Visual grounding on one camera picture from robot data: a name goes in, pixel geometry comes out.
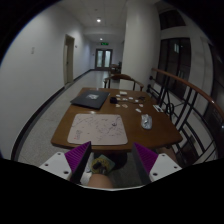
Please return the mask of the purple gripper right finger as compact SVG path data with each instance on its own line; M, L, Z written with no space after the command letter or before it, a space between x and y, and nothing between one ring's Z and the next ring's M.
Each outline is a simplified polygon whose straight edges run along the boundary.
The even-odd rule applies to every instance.
M132 154L143 185L181 170L167 154L156 154L138 143L133 144Z

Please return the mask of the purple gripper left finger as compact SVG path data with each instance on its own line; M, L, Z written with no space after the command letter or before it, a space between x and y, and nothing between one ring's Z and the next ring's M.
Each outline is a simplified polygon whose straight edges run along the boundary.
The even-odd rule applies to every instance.
M91 154L91 142L86 142L67 153L56 152L40 168L72 183L79 184Z

